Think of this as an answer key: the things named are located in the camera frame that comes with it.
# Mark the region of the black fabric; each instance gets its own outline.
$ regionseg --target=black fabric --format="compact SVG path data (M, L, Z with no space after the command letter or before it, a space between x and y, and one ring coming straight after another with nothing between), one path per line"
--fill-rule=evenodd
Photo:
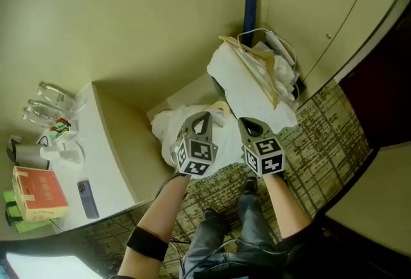
M6 217L6 221L8 226L13 226L14 222L22 222L23 218L21 216L14 216L12 217L8 211L10 207L17 206L17 203L15 201L9 201L8 203L6 202L6 211L4 213L4 216Z
M160 260L161 262L164 261L168 248L167 243L138 226L131 234L127 246L144 256Z
M355 269L350 266L352 260L339 245L328 241L322 229L316 224L310 224L300 232L285 238L276 245L276 248L288 253L281 268L234 264L219 271L194 272L194 279L357 278L353 276ZM134 278L113 276L112 279Z

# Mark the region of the jeans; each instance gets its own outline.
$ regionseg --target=jeans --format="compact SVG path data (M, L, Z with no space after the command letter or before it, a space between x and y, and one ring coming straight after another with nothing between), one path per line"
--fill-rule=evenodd
M268 230L268 224L263 216L257 197L253 193L243 193L238 199L238 215L243 224L241 240L268 251L275 251L274 242ZM226 253L223 249L217 251L207 260L203 259L223 244L225 225L218 217L209 217L198 225L188 252L183 258L186 273L196 266L186 277L192 278L195 272L207 271L215 266L215 271L230 266L255 265L273 267L276 256L268 254L254 246L238 243L237 253Z

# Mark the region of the cardboard box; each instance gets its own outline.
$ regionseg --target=cardboard box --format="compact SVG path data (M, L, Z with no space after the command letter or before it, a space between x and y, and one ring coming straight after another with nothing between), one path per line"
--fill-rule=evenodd
M27 222L55 219L69 210L69 204L52 170L15 166L13 189L16 203Z

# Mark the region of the patterned carpet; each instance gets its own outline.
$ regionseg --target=patterned carpet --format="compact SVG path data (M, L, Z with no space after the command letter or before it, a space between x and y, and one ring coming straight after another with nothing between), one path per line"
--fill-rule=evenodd
M286 178L290 188L305 211L314 216L352 178L371 149L348 99L334 81L306 102L297 115L300 124L284 129L279 138L286 150ZM239 237L241 228L236 200L250 175L245 165L233 164L212 177L191 182L177 217L174 237L191 242L203 211L208 207L223 213L230 223L232 232L227 239ZM261 179L258 196L272 237L279 242L279 228ZM58 248L66 246L68 253L76 255L106 278L118 270L130 231L148 206L51 239ZM188 244L176 246L181 256L189 247ZM235 249L235 245L227 248L228 251ZM170 246L160 278L178 278L178 273L179 259Z

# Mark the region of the black wristband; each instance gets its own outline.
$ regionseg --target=black wristband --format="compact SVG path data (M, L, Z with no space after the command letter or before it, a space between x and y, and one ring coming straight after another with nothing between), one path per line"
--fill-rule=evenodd
M161 262L164 261L168 248L167 243L138 226L128 239L127 246L144 256L160 260Z

